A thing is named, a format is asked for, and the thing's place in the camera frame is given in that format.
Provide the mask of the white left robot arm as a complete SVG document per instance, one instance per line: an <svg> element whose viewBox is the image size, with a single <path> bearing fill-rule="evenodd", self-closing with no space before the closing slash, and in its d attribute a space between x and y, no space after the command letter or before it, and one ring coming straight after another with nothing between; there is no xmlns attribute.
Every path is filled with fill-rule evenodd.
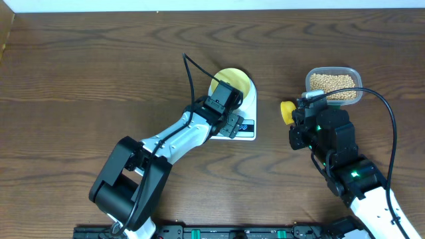
<svg viewBox="0 0 425 239"><path fill-rule="evenodd" d="M150 238L147 227L173 164L218 133L235 138L243 121L234 114L243 93L220 81L210 96L192 98L181 118L153 137L119 140L97 176L89 199L115 220L109 238Z"/></svg>

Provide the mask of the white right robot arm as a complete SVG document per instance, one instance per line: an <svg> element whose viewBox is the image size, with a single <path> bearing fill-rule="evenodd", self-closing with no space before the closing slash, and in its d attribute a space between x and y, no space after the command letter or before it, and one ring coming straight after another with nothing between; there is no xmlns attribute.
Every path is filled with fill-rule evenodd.
<svg viewBox="0 0 425 239"><path fill-rule="evenodd" d="M361 222L354 228L338 226L332 236L419 238L389 186L390 179L359 153L347 111L316 105L282 107L281 113L290 125L291 148L311 150L328 188Z"/></svg>

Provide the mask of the yellow measuring scoop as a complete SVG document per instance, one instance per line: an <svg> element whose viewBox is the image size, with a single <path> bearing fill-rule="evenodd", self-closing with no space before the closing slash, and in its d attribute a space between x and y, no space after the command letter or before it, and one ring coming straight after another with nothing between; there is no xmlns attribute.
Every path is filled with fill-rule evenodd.
<svg viewBox="0 0 425 239"><path fill-rule="evenodd" d="M296 106L291 101L284 101L280 103L280 111L282 119L286 125L292 124L294 122L292 117L292 112L296 109Z"/></svg>

